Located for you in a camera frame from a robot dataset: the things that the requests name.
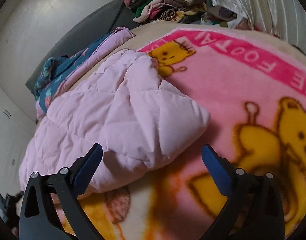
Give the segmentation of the pile of folded clothes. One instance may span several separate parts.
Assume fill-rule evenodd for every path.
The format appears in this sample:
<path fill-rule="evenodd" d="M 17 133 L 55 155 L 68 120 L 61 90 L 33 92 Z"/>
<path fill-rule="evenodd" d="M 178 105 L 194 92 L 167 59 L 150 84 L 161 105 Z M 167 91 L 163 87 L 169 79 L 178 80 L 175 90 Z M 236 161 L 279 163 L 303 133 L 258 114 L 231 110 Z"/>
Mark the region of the pile of folded clothes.
<path fill-rule="evenodd" d="M 133 13 L 133 22 L 144 25 L 154 21 L 216 25 L 250 30 L 249 21 L 212 0 L 124 0 Z"/>

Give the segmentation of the teal floral quilt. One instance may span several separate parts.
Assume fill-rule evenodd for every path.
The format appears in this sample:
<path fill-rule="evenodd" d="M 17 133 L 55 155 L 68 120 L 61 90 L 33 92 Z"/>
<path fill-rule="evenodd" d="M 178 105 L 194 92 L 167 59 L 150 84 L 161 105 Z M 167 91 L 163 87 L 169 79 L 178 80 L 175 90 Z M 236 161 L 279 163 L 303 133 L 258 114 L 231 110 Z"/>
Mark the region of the teal floral quilt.
<path fill-rule="evenodd" d="M 133 37 L 128 28 L 118 27 L 70 57 L 47 59 L 33 87 L 36 119 L 42 120 L 55 98 L 67 92 L 98 62 Z"/>

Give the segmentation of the white satin curtain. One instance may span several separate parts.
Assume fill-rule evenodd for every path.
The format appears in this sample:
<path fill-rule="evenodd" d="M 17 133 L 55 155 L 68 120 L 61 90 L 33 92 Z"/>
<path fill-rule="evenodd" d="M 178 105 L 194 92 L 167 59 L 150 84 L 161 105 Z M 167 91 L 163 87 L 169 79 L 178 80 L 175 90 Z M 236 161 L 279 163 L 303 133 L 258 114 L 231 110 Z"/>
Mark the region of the white satin curtain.
<path fill-rule="evenodd" d="M 306 12 L 298 0 L 212 0 L 247 18 L 250 29 L 276 35 L 306 53 Z"/>

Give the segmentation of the white wardrobe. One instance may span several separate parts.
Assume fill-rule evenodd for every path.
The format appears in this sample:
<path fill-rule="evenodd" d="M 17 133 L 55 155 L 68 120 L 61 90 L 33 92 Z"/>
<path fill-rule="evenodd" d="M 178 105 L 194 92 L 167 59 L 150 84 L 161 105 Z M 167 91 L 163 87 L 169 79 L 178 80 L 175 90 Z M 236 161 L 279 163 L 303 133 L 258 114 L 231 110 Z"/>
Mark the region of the white wardrobe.
<path fill-rule="evenodd" d="M 0 88 L 0 193 L 20 191 L 19 167 L 35 123 Z"/>

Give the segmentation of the grey headboard cushion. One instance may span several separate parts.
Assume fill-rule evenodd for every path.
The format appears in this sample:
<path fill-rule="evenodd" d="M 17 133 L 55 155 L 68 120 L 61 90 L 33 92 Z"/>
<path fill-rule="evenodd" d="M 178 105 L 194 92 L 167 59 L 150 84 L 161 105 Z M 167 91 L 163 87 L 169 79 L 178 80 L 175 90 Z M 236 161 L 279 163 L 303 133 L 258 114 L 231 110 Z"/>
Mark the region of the grey headboard cushion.
<path fill-rule="evenodd" d="M 124 0 L 112 0 L 92 12 L 66 33 L 49 53 L 45 55 L 33 74 L 26 81 L 27 89 L 32 94 L 34 93 L 34 85 L 47 59 L 50 57 L 74 55 L 118 27 L 126 27 L 132 30 L 139 26 L 139 24 L 133 21 L 133 18 L 133 13 L 125 5 Z"/>

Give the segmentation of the light pink quilted jacket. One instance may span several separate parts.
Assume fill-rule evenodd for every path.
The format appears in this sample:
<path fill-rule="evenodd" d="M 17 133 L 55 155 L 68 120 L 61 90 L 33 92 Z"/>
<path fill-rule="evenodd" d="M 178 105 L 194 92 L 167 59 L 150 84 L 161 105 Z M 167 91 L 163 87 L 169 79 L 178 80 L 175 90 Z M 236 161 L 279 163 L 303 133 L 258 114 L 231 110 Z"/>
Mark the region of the light pink quilted jacket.
<path fill-rule="evenodd" d="M 87 192 L 108 192 L 168 165 L 199 139 L 209 112 L 156 68 L 145 53 L 124 49 L 57 97 L 26 149 L 21 189 L 33 172 L 57 173 L 100 144 L 103 159 Z"/>

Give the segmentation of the pink cartoon fleece blanket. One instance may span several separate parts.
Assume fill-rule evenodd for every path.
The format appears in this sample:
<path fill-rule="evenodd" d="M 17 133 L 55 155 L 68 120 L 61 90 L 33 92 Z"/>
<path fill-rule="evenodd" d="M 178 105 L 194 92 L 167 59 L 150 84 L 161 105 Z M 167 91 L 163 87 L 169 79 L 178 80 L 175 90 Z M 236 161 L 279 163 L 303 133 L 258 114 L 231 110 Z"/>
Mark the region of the pink cartoon fleece blanket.
<path fill-rule="evenodd" d="M 178 27 L 128 43 L 179 58 L 168 82 L 210 113 L 205 134 L 168 166 L 81 206 L 105 239 L 199 239 L 226 198 L 201 159 L 210 144 L 235 167 L 274 175 L 286 238 L 306 215 L 306 57 L 268 35 Z"/>

